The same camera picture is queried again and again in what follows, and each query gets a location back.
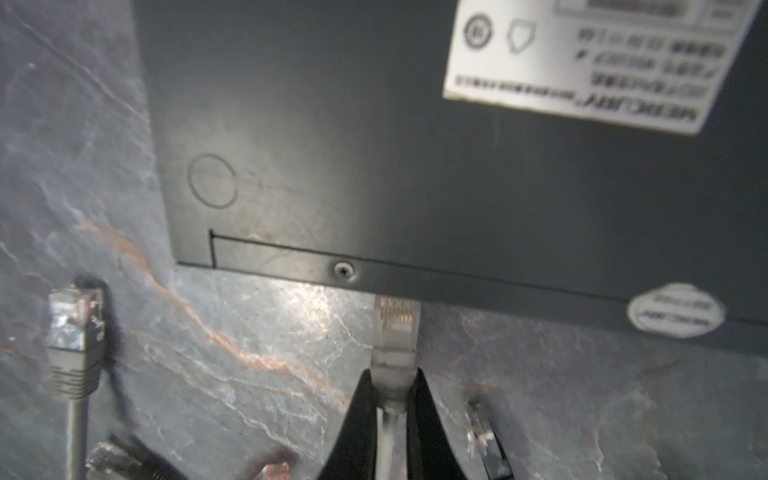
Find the dark gray metal casing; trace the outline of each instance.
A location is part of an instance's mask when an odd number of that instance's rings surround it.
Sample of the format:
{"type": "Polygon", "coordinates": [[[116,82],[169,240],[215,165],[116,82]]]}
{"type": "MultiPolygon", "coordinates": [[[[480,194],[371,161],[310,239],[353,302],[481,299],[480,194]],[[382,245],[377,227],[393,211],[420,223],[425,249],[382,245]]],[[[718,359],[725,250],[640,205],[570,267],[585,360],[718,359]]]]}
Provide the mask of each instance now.
{"type": "Polygon", "coordinates": [[[625,330],[693,283],[768,354],[765,8],[696,137],[444,100],[451,2],[134,9],[179,263],[625,330]]]}

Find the marble surface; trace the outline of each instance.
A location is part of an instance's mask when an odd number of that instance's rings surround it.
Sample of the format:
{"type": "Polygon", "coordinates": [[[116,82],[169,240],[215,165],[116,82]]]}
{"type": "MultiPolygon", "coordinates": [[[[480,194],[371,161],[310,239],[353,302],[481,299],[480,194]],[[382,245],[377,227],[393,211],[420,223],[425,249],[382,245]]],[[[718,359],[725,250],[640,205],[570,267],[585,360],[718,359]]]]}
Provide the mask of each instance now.
{"type": "MultiPolygon", "coordinates": [[[[369,362],[372,296],[174,265],[129,2],[0,5],[0,478],[62,477],[46,296],[84,275],[118,340],[89,444],[133,432],[193,480],[275,460],[313,478],[369,362]]],[[[440,305],[419,342],[472,478],[469,396],[523,480],[768,479],[766,359],[440,305]]]]}

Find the round sticker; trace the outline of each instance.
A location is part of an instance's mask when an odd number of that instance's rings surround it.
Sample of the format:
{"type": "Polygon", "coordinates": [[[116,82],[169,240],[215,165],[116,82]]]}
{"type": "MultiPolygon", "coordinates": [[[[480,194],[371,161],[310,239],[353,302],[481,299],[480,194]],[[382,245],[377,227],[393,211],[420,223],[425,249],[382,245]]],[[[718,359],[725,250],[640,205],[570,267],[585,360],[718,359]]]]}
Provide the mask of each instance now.
{"type": "Polygon", "coordinates": [[[689,283],[670,283],[632,299],[629,320],[644,332],[687,339],[712,332],[726,319],[725,306],[689,283]]]}

